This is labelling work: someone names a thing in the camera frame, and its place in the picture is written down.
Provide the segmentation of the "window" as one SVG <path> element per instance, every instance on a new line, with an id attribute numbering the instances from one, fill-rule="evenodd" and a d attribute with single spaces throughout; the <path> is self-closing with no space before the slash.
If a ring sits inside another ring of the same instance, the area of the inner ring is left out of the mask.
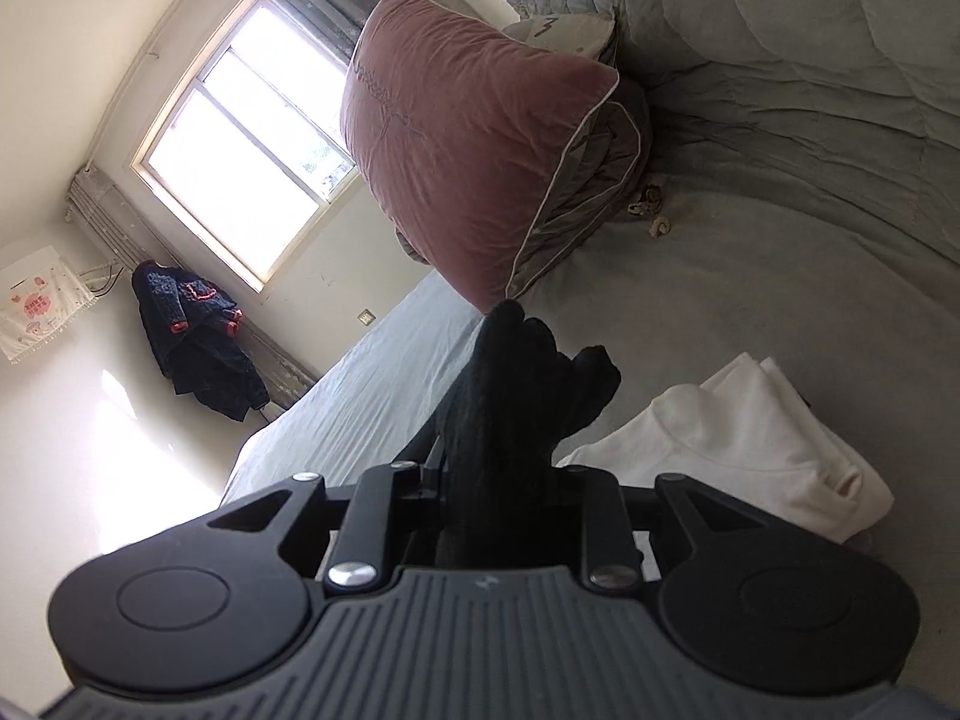
<path id="1" fill-rule="evenodd" d="M 156 199 L 260 293 L 355 180 L 347 66 L 270 0 L 241 0 L 132 158 Z"/>

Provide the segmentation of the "grey bed sheet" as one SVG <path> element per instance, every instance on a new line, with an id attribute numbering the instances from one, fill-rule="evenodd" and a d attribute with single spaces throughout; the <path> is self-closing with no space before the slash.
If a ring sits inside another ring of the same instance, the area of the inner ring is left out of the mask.
<path id="1" fill-rule="evenodd" d="M 679 190 L 672 231 L 602 226 L 524 298 L 567 353 L 600 344 L 619 393 L 597 440 L 738 355 L 776 361 L 892 489 L 874 532 L 921 603 L 905 676 L 958 694 L 958 270 L 852 208 Z M 299 472 L 350 483 L 425 422 L 472 351 L 477 310 L 425 278 L 288 413 L 242 447 L 226 494 Z"/>

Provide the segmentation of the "white red wall poster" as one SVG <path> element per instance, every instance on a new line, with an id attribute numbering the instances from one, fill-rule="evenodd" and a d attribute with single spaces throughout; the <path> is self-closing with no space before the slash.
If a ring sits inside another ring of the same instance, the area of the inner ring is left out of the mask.
<path id="1" fill-rule="evenodd" d="M 2 268 L 2 355 L 18 362 L 52 340 L 93 294 L 64 257 L 46 245 Z"/>

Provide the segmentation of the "grey quilted headboard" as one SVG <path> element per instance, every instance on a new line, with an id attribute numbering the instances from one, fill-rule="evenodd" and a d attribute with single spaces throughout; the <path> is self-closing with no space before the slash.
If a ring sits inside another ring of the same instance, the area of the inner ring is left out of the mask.
<path id="1" fill-rule="evenodd" d="M 958 252 L 958 0 L 506 0 L 612 13 L 675 125 Z"/>

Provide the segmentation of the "dark hanging jacket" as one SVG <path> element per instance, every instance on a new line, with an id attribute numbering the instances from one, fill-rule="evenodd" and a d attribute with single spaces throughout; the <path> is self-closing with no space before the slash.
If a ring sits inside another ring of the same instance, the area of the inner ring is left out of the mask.
<path id="1" fill-rule="evenodd" d="M 132 288 L 151 353 L 176 394 L 192 395 L 237 422 L 270 403 L 239 346 L 244 314 L 228 293 L 192 271 L 153 260 L 133 270 Z"/>

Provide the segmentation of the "pink velvet pillow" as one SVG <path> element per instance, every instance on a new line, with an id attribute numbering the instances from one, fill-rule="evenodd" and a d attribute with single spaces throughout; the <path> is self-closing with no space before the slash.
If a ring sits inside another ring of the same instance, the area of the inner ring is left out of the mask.
<path id="1" fill-rule="evenodd" d="M 348 67 L 343 137 L 384 215 L 488 312 L 574 138 L 619 81 L 433 0 L 379 0 Z"/>

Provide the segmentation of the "white folded garment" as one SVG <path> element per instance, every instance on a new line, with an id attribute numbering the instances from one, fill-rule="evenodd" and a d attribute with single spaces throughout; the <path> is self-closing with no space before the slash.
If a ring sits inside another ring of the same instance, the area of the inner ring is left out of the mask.
<path id="1" fill-rule="evenodd" d="M 602 468 L 628 486 L 682 473 L 835 543 L 877 525 L 895 502 L 776 362 L 747 353 L 700 385 L 665 390 L 620 429 L 560 463 Z"/>

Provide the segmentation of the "black t-shirt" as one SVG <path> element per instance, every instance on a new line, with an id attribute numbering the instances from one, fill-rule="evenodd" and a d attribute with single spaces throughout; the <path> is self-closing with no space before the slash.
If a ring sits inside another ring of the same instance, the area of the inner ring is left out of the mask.
<path id="1" fill-rule="evenodd" d="M 519 302 L 488 314 L 436 411 L 446 459 L 439 566 L 514 571 L 566 561 L 573 505 L 551 457 L 601 416 L 620 382 L 605 348 L 563 355 Z"/>

